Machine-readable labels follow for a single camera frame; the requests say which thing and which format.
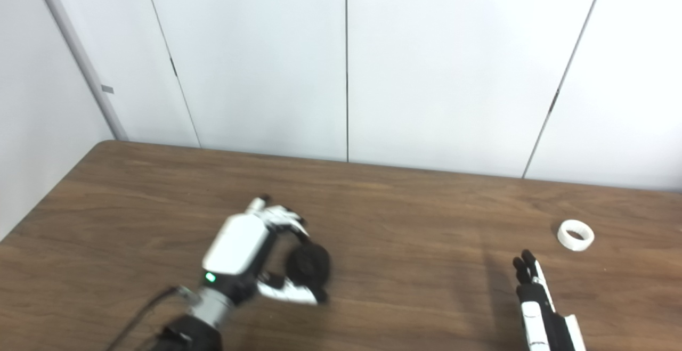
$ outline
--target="robotic hand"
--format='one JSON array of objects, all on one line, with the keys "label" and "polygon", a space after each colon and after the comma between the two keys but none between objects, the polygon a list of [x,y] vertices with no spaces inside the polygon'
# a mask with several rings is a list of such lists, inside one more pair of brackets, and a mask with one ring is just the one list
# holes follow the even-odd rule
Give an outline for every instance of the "robotic hand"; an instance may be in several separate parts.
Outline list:
[{"label": "robotic hand", "polygon": [[516,288],[530,351],[585,351],[575,315],[557,314],[538,260],[524,250],[514,258]]},{"label": "robotic hand", "polygon": [[[316,305],[327,300],[329,254],[310,241],[305,221],[282,206],[256,198],[243,214],[228,217],[204,256],[202,287],[187,314],[167,325],[152,351],[220,351],[225,318],[256,292],[277,300]],[[301,243],[286,263],[287,276],[262,271],[280,234]]]}]

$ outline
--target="black fingertip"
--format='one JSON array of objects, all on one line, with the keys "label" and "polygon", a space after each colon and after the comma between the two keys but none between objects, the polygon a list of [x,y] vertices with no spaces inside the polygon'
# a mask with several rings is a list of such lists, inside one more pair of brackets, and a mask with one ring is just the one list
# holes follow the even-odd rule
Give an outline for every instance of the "black fingertip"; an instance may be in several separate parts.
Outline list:
[{"label": "black fingertip", "polygon": [[512,264],[514,264],[514,268],[517,271],[526,271],[527,270],[526,263],[523,261],[523,259],[521,259],[519,257],[515,257]]},{"label": "black fingertip", "polygon": [[531,253],[531,250],[525,249],[524,251],[521,251],[521,258],[523,258],[529,266],[532,263],[535,263],[535,256]]}]

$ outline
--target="white robotic hand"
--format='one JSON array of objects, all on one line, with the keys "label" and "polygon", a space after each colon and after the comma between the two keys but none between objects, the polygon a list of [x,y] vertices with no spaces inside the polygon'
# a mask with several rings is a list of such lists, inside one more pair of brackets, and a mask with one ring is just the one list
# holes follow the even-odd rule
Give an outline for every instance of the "white robotic hand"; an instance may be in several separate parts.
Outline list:
[{"label": "white robotic hand", "polygon": [[[234,305],[262,295],[295,303],[326,301],[322,289],[329,276],[329,254],[310,242],[305,221],[283,206],[266,207],[256,198],[243,214],[228,217],[203,259],[207,288],[223,293]],[[279,234],[292,232],[301,242],[287,260],[287,276],[262,273]]]}]

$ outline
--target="tape roll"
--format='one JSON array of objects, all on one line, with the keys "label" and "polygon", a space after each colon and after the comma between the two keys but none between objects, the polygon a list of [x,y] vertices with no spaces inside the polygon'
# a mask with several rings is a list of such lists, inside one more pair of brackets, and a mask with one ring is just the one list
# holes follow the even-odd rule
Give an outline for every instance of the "tape roll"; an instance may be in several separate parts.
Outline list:
[{"label": "tape roll", "polygon": [[[582,239],[573,237],[569,232],[580,235]],[[590,247],[590,244],[594,242],[595,233],[589,225],[575,219],[569,219],[561,223],[561,226],[556,233],[556,237],[567,249],[572,251],[585,251],[587,250],[587,247]]]}]

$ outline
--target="wood grain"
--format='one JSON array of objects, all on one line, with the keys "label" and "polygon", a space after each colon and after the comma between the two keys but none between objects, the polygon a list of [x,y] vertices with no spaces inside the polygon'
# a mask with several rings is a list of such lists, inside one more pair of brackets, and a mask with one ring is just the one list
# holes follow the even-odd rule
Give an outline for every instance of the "wood grain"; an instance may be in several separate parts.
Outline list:
[{"label": "wood grain", "polygon": [[[329,249],[331,302],[258,297],[225,349],[522,350],[524,248],[589,350],[682,344],[682,195],[104,142],[0,243],[0,349],[103,349],[158,290],[196,287],[225,217],[264,192]],[[594,228],[588,251],[558,243],[566,218]],[[182,310],[159,307],[122,349]]]}]

